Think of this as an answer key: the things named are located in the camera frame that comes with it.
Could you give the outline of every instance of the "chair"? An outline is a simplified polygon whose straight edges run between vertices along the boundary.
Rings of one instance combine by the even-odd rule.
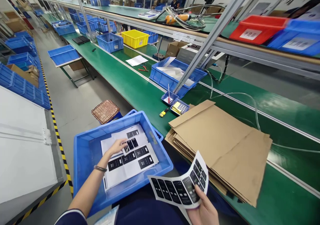
[[[115,118],[122,118],[120,109],[111,100],[103,101],[91,113],[101,125],[109,123]]]

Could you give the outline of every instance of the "concrete floor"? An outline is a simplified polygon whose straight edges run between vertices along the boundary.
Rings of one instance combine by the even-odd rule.
[[[96,72],[97,77],[95,80],[91,80],[89,77],[80,80],[77,82],[79,88],[76,89],[62,70],[54,67],[47,53],[48,50],[64,46],[65,44],[53,32],[43,34],[37,30],[35,38],[42,59],[66,160],[73,180],[73,138],[78,133],[99,126],[98,121],[91,114],[91,110],[106,99],[112,100],[120,108],[122,114],[128,113],[133,108]],[[166,50],[167,43],[167,41],[164,41],[161,49]],[[242,61],[239,62],[239,60],[232,59],[228,72],[232,73],[243,63]],[[75,72],[68,66],[65,69],[72,78],[79,78],[85,73],[83,69]],[[274,71],[272,68],[263,65],[247,66],[234,74],[234,76],[271,92],[319,109],[319,83],[316,81],[306,80],[300,76],[296,78],[295,75]],[[69,186],[65,186],[22,221],[21,224],[54,224],[59,215],[68,208],[71,200]],[[93,224],[108,210],[109,208],[106,208],[90,217],[88,224]],[[222,213],[219,216],[220,224],[245,224],[242,219],[228,217]]]

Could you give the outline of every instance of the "red pliers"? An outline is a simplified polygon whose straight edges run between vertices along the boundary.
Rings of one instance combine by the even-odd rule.
[[[144,66],[144,65],[140,65],[140,66],[142,66],[142,67],[144,68],[144,70],[141,70],[141,69],[138,69],[138,70],[149,72],[149,70],[147,70],[147,67],[146,67],[146,66]]]

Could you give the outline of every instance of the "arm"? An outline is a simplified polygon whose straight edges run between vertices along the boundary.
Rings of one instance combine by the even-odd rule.
[[[201,191],[198,185],[195,190],[201,198],[201,204],[194,209],[187,209],[187,214],[192,225],[219,225],[218,212],[212,205],[207,195]]]
[[[126,143],[123,143],[125,141],[126,139],[117,139],[112,147],[102,156],[100,162],[97,165],[99,167],[106,168],[112,155],[120,152],[121,149],[123,149],[127,145]],[[83,212],[84,216],[87,217],[94,199],[97,196],[103,176],[104,172],[93,169],[87,180],[80,188],[77,195],[72,200],[68,210],[79,209]]]

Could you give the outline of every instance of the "screwdriver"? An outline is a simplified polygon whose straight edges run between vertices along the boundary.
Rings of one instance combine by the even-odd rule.
[[[169,108],[166,108],[164,111],[162,111],[159,116],[163,117],[164,115],[166,115],[166,112],[168,112]]]

